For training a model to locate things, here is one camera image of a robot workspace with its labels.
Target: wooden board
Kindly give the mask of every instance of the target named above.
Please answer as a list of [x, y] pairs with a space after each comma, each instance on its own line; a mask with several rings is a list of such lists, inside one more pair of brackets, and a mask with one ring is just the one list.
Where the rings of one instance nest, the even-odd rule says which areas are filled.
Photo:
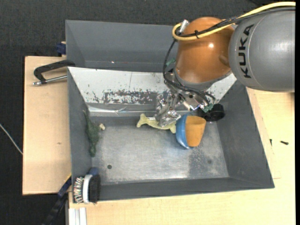
[[[67, 81], [33, 86], [35, 68], [62, 57], [26, 57], [24, 77], [23, 194], [57, 193], [71, 173]], [[66, 69], [45, 73], [65, 75]]]

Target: black clamp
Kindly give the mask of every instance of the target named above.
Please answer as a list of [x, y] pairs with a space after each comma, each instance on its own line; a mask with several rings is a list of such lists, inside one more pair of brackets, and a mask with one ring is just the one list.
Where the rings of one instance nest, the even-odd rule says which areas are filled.
[[39, 80], [39, 82], [34, 82], [33, 85], [41, 85], [41, 84], [46, 84], [49, 82], [54, 82], [60, 79], [67, 78], [67, 75], [60, 76], [60, 77], [55, 77], [55, 78], [50, 78], [50, 79], [45, 79], [42, 75], [42, 73], [52, 71], [58, 68], [63, 68], [63, 67], [75, 67], [75, 63], [70, 61], [70, 60], [63, 60], [51, 64], [47, 64], [41, 67], [37, 67], [33, 74], [34, 76]]
[[198, 109], [198, 116], [204, 118], [208, 122], [218, 121], [225, 116], [224, 108], [221, 104], [215, 104], [208, 112]]

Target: green toy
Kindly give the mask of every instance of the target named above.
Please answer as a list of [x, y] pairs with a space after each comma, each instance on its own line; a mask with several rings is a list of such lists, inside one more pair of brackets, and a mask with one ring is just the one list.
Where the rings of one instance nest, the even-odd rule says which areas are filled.
[[103, 124], [97, 125], [96, 123], [92, 122], [87, 115], [86, 111], [83, 111], [85, 119], [86, 119], [86, 128], [85, 132], [88, 135], [89, 142], [90, 142], [90, 156], [93, 158], [96, 155], [96, 145], [100, 139], [99, 132], [101, 130], [105, 130], [105, 127]]

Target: wooden table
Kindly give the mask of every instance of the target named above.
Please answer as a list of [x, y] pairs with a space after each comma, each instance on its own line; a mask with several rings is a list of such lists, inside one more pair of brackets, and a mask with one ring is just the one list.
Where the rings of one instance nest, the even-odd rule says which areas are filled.
[[[26, 57], [25, 60], [24, 195], [57, 193], [71, 172], [67, 83], [32, 85], [37, 81], [34, 68], [63, 59]], [[55, 71], [47, 76], [63, 74], [65, 71]], [[88, 225], [295, 224], [294, 95], [252, 89], [248, 89], [248, 94], [274, 189], [108, 201], [97, 205], [69, 202], [69, 207], [85, 206]]]

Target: white cable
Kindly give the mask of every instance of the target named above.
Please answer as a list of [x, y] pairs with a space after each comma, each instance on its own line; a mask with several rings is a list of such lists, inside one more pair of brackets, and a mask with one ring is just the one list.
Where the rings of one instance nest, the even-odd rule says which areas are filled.
[[23, 152], [21, 151], [21, 149], [18, 147], [18, 145], [14, 142], [13, 138], [9, 135], [8, 131], [1, 125], [0, 123], [0, 127], [2, 128], [2, 130], [6, 133], [6, 135], [9, 137], [9, 139], [12, 141], [12, 143], [14, 144], [14, 146], [18, 149], [18, 151], [23, 155]]

